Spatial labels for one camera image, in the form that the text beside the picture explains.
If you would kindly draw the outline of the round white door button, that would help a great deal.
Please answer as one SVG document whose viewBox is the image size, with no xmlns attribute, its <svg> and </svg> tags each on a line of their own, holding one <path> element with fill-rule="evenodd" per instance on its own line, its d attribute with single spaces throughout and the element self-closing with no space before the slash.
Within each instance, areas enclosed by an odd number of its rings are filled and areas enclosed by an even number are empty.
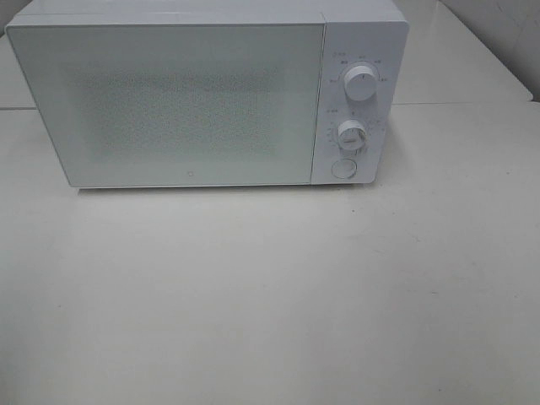
<svg viewBox="0 0 540 405">
<path fill-rule="evenodd" d="M 332 175 L 341 180 L 354 177 L 356 172 L 357 165 L 352 159 L 340 159 L 332 165 Z"/>
</svg>

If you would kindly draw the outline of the white timer knob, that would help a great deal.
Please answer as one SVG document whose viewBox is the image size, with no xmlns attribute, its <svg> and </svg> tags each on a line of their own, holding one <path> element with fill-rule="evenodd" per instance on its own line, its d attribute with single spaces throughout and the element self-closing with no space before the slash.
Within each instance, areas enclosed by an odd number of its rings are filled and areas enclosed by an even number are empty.
<svg viewBox="0 0 540 405">
<path fill-rule="evenodd" d="M 340 149 L 356 151 L 365 145 L 366 131 L 362 123 L 347 120 L 337 127 L 337 144 Z"/>
</svg>

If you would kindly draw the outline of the white upper power knob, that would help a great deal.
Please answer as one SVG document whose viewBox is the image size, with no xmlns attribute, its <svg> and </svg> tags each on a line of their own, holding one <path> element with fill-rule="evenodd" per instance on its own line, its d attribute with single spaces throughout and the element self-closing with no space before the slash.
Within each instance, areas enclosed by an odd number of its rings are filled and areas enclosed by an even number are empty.
<svg viewBox="0 0 540 405">
<path fill-rule="evenodd" d="M 362 62 L 353 65 L 344 72 L 343 88 L 350 100 L 362 102 L 376 93 L 378 81 L 379 74 L 376 68 Z"/>
</svg>

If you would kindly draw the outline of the white microwave oven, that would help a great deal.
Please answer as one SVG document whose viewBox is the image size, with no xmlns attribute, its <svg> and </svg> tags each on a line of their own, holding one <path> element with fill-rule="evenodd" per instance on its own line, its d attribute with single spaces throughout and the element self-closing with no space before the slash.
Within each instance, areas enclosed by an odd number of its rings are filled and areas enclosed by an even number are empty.
<svg viewBox="0 0 540 405">
<path fill-rule="evenodd" d="M 300 24 L 319 24 L 323 28 L 310 181 L 241 186 L 371 183 L 380 161 L 409 32 L 407 20 L 391 1 L 33 1 L 14 15 L 5 32 L 8 37 L 11 27 L 34 26 Z M 343 75 L 362 62 L 376 68 L 379 81 L 371 98 L 356 102 L 345 94 Z M 362 149 L 339 148 L 338 126 L 347 120 L 364 125 Z M 332 165 L 340 159 L 356 162 L 354 177 L 341 180 L 332 175 Z"/>
</svg>

